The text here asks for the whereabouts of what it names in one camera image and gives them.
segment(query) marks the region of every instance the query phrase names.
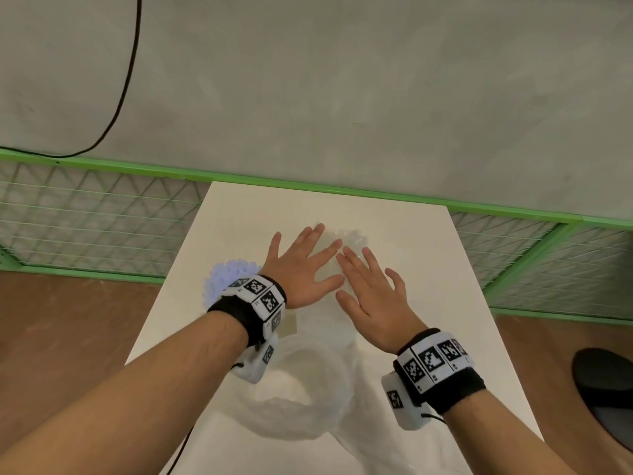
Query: cable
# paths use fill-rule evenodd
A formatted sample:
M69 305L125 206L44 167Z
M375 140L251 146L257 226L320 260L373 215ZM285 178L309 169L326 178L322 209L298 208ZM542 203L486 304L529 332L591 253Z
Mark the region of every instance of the cable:
M46 158L72 158L74 156L79 156L79 155L83 155L84 153L88 153L89 151L97 148L99 143L103 142L103 139L112 129L112 127L115 125L116 120L118 119L118 116L121 113L123 102L125 101L125 95L127 95L127 90L130 87L130 81L132 79L132 71L134 70L134 63L136 62L136 52L138 51L138 39L140 38L140 15L142 12L142 5L143 5L143 0L136 0L136 23L134 26L134 42L132 43L132 54L130 55L130 64L128 65L128 68L127 68L127 75L125 77L125 83L123 84L123 91L121 92L118 105L116 106L115 114L112 117L112 120L110 120L110 123L108 123L105 131L99 137L99 139L95 143L93 143L90 147L84 150L80 150L75 153L71 153L70 155L47 155L46 153L40 153L37 151L30 151L30 150L22 150L20 148L6 147L2 145L0 145L0 149L17 151L19 153L25 153L27 155L43 156Z
M431 414L420 414L420 416L423 419L435 419L435 420L439 420L441 423L443 423L444 425L446 425L446 422L444 421L443 418L440 417L436 417L435 415L431 415Z
M182 442L182 445L180 446L180 450L178 451L178 455L176 455L176 458L171 464L171 467L169 467L169 470L167 471L166 475L171 475L173 468L176 466L176 463L178 463L178 459L180 458L180 455L182 455L182 450L185 449L185 445L189 441L189 436L191 435L191 432L194 431L194 427L191 427L191 430L189 430L189 433L187 433L187 436L185 437L185 441Z

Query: forearm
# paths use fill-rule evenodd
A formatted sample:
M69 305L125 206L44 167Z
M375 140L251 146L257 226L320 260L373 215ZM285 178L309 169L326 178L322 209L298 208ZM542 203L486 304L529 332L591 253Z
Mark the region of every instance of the forearm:
M461 400L444 420L475 475L574 473L487 390Z
M230 315L204 315L10 448L0 472L158 473L247 342Z

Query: hand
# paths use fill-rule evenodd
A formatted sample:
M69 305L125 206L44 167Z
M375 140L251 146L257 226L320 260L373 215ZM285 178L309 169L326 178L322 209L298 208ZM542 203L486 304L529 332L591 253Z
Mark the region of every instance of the hand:
M319 283L315 282L317 270L329 262L343 245L342 240L335 240L328 248L310 256L324 231L323 223L319 223L313 230L311 227L304 228L288 251L281 256L281 233L275 233L270 242L266 262L259 274L270 277L281 285L288 298L287 308L308 306L341 288L345 282L343 275L333 275Z
M395 289L392 289L374 254L363 248L363 255L369 268L348 247L344 247L343 254L336 255L358 303L343 290L337 292L336 300L360 335L382 351L396 354L428 327L409 307L405 282L400 275L391 269L385 270L393 280Z

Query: metal mesh panel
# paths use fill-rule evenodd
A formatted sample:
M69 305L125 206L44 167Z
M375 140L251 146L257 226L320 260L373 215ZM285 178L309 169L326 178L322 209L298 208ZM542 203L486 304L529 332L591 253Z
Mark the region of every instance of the metal mesh panel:
M633 232L579 229L493 304L633 319Z
M25 265L164 276L208 183L0 163L0 245Z
M451 217L482 288L556 225L462 211Z

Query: gray wall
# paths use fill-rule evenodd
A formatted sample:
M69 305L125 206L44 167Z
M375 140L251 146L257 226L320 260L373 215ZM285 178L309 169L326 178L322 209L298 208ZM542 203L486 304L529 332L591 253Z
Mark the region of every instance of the gray wall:
M0 0L0 144L114 111L136 0ZM633 0L145 0L91 156L633 218Z

